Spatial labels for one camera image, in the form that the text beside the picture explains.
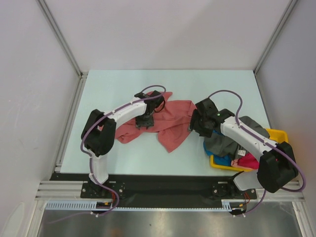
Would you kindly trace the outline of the salmon pink t shirt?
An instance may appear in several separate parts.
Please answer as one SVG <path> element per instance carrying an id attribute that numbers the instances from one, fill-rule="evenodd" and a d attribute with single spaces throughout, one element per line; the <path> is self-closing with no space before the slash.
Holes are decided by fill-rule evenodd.
<path id="1" fill-rule="evenodd" d="M 170 153 L 177 149 L 189 136 L 189 125 L 196 109 L 191 100 L 169 100 L 172 92 L 164 93 L 165 103 L 160 105 L 158 113 L 153 114 L 154 126 L 137 128 L 133 118 L 116 130 L 115 138 L 127 144 L 143 133 L 156 133 L 160 144 Z"/>

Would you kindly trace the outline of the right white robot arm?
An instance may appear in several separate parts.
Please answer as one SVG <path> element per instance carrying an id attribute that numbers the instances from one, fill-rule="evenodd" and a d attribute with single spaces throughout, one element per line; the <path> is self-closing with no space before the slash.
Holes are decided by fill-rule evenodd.
<path id="1" fill-rule="evenodd" d="M 209 98 L 196 103 L 189 130 L 208 138 L 217 131 L 244 147 L 259 162 L 257 169 L 233 178 L 228 185 L 228 193 L 233 198 L 241 197 L 251 188 L 275 193 L 299 174 L 293 149 L 287 142 L 278 143 L 266 138 L 228 109 L 218 110 Z"/>

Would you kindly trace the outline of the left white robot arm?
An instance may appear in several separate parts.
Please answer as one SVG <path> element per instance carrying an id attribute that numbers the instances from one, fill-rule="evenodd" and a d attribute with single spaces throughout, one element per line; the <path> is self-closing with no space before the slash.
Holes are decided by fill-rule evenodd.
<path id="1" fill-rule="evenodd" d="M 162 92 L 154 90 L 150 94 L 142 91 L 132 100 L 110 112 L 93 110 L 81 134 L 80 149 L 90 157 L 89 178 L 93 182 L 92 192 L 102 198 L 108 194 L 109 178 L 107 155 L 112 149 L 117 129 L 124 123 L 135 119 L 135 127 L 151 128 L 154 126 L 153 114 L 165 103 Z"/>

